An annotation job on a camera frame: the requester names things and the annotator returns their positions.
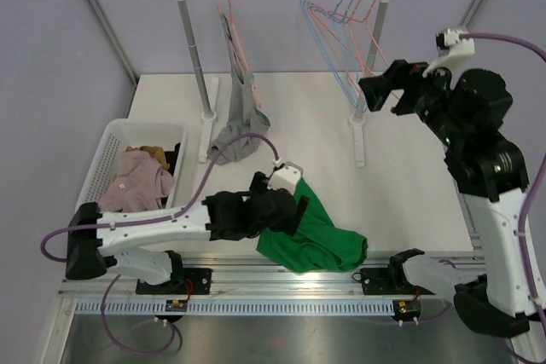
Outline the mauve pink tank top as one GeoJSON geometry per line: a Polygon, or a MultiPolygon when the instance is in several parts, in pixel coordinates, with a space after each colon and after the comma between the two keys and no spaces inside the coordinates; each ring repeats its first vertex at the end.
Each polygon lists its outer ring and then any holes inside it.
{"type": "Polygon", "coordinates": [[[156,211],[170,194],[173,176],[143,151],[124,151],[114,178],[100,198],[103,211],[156,211]]]}

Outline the pink hanger of brown top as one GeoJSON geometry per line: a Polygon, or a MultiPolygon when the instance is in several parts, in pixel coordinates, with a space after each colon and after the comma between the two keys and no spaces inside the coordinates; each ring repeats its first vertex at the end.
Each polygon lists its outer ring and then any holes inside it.
{"type": "Polygon", "coordinates": [[[358,26],[371,30],[369,19],[378,2],[338,0],[329,9],[315,3],[306,7],[311,28],[317,32],[316,43],[343,88],[355,87],[360,78],[373,74],[372,65],[362,57],[355,30],[358,26]]]}

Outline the green tank top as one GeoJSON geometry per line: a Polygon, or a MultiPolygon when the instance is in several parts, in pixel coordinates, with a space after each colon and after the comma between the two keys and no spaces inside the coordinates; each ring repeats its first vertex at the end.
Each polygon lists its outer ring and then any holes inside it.
{"type": "Polygon", "coordinates": [[[316,270],[350,271],[368,256],[368,239],[358,232],[334,226],[322,202],[305,180],[301,180],[295,198],[306,197],[309,204],[293,236],[265,230],[256,251],[296,273],[316,270]]]}

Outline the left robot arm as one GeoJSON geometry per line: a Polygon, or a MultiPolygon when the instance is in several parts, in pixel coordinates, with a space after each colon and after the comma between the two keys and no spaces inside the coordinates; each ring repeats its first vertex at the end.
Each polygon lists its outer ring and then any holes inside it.
{"type": "Polygon", "coordinates": [[[189,276],[182,256],[149,247],[181,240],[240,241],[266,229],[293,236],[309,204],[307,197],[295,193],[302,175],[295,165],[284,164],[270,175],[255,173],[247,191],[218,192],[187,209],[118,213],[85,203],[70,222],[65,277],[128,276],[137,281],[141,295],[193,291],[197,281],[189,276]]]}

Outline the black tank top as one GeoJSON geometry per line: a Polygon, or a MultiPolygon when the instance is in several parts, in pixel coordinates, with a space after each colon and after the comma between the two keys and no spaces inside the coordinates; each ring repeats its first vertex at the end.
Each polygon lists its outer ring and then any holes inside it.
{"type": "Polygon", "coordinates": [[[176,166],[178,154],[180,151],[181,143],[177,143],[172,150],[165,151],[166,163],[168,165],[167,171],[173,176],[176,166]]]}

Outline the brown tank top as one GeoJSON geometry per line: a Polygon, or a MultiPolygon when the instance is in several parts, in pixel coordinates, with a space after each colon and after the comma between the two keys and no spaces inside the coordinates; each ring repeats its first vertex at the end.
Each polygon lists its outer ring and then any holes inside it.
{"type": "Polygon", "coordinates": [[[127,147],[126,152],[143,151],[149,154],[153,159],[156,159],[164,170],[169,170],[170,164],[167,162],[166,152],[162,147],[158,146],[140,146],[140,147],[127,147]]]}

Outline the pink hanger of black top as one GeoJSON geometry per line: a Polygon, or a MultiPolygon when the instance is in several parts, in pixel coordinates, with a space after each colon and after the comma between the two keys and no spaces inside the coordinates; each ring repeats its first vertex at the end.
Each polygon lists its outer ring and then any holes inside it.
{"type": "Polygon", "coordinates": [[[357,60],[360,73],[363,76],[368,74],[374,77],[375,59],[377,55],[385,64],[389,63],[389,60],[386,58],[386,55],[380,46],[380,37],[390,0],[372,0],[372,3],[364,16],[362,18],[357,18],[356,13],[360,8],[361,2],[362,0],[357,0],[356,5],[352,6],[353,0],[351,0],[347,6],[346,12],[339,14],[337,8],[335,8],[334,13],[340,17],[340,24],[344,25],[348,30],[350,39],[349,50],[357,60]],[[355,24],[363,25],[369,35],[370,45],[366,62],[363,61],[363,58],[360,55],[360,50],[355,39],[353,31],[353,26],[355,24]]]}

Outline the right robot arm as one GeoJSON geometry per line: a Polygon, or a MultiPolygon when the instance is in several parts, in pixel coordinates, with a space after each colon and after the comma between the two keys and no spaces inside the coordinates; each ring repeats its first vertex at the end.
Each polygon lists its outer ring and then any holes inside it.
{"type": "Polygon", "coordinates": [[[447,68],[396,60],[358,84],[373,112],[401,90],[392,112],[414,114],[444,145],[447,171],[466,200],[485,261],[483,274],[471,274],[411,249],[390,258],[388,285],[395,292],[418,286],[440,296],[478,334],[515,338],[528,332],[545,312],[545,287],[523,214],[531,196],[526,162],[500,131],[513,102],[502,77],[469,69],[453,80],[447,68]]]}

